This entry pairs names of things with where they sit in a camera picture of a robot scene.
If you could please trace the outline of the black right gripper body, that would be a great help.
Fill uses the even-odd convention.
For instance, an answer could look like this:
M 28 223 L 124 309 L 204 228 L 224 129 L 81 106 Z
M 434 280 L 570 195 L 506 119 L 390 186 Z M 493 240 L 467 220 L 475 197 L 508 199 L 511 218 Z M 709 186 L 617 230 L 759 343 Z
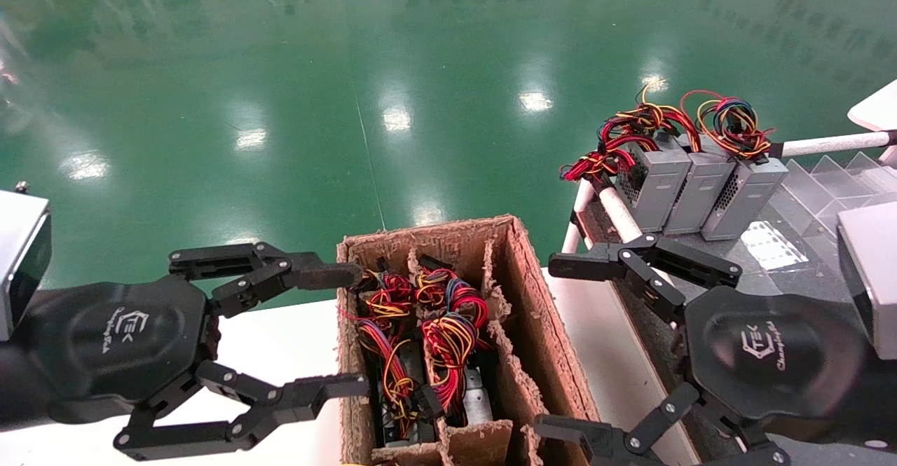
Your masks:
M 875 354 L 845 303 L 715 287 L 683 307 L 692 380 L 734 424 L 795 441 L 877 439 Z

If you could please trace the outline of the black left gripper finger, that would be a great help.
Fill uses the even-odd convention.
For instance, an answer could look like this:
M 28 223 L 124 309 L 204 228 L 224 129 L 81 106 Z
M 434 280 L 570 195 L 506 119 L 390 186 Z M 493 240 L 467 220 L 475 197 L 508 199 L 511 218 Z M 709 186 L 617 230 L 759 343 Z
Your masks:
M 211 311 L 233 318 L 291 289 L 352 287 L 363 277 L 355 263 L 326 263 L 316 252 L 283 252 L 267 242 L 179 249 L 169 272 L 185 280 L 230 281 L 212 290 Z
M 282 425 L 316 419 L 327 400 L 365 396 L 368 383 L 361 374 L 334 374 L 275 387 L 204 361 L 190 374 L 190 395 L 201 387 L 240 402 L 247 410 L 231 422 L 156 427 L 160 406 L 138 406 L 115 438 L 116 450 L 137 462 L 248 451 Z

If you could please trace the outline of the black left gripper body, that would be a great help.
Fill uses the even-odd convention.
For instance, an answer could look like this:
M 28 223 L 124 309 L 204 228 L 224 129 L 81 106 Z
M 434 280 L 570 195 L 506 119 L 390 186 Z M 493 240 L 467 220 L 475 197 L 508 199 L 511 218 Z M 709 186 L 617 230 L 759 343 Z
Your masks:
M 20 320 L 20 420 L 165 417 L 199 391 L 219 341 L 206 296 L 176 275 L 39 291 Z

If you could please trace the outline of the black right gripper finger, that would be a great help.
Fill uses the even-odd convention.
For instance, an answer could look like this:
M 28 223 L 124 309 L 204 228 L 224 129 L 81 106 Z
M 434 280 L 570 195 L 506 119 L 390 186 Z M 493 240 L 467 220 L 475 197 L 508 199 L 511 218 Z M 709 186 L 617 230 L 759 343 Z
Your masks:
M 628 432 L 606 423 L 549 414 L 536 416 L 534 430 L 542 439 L 577 444 L 589 465 L 663 465 L 652 447 L 694 407 L 706 408 L 704 395 L 692 384 L 683 383 Z M 736 428 L 736 434 L 746 452 L 707 465 L 791 464 L 788 454 L 759 427 Z
M 564 280 L 628 283 L 632 293 L 641 296 L 657 317 L 667 323 L 683 324 L 685 295 L 663 275 L 702 289 L 718 285 L 735 288 L 742 268 L 676 240 L 644 234 L 626 243 L 596 242 L 586 253 L 554 253 L 548 272 Z

